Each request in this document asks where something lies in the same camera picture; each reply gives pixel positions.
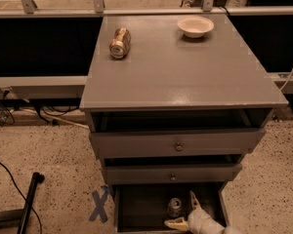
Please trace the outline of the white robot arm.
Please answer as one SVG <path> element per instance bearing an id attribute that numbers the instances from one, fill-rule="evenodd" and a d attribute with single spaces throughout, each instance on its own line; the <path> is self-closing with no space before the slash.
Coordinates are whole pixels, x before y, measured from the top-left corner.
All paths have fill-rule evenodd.
<path id="1" fill-rule="evenodd" d="M 165 220 L 164 224 L 172 229 L 180 231 L 189 231 L 192 234 L 244 234 L 234 226 L 224 227 L 215 219 L 206 213 L 200 206 L 193 191 L 190 193 L 192 211 L 188 215 L 188 219 L 178 217 L 175 219 Z"/>

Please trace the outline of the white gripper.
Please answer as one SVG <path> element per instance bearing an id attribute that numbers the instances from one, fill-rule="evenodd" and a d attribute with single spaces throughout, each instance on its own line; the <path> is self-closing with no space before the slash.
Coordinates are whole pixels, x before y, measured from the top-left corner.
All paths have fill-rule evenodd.
<path id="1" fill-rule="evenodd" d="M 190 193 L 191 206 L 194 209 L 189 216 L 188 222 L 183 217 L 168 219 L 164 224 L 180 231 L 190 231 L 192 234 L 222 234 L 225 227 L 214 220 L 208 213 L 201 210 L 201 205 L 193 191 Z"/>

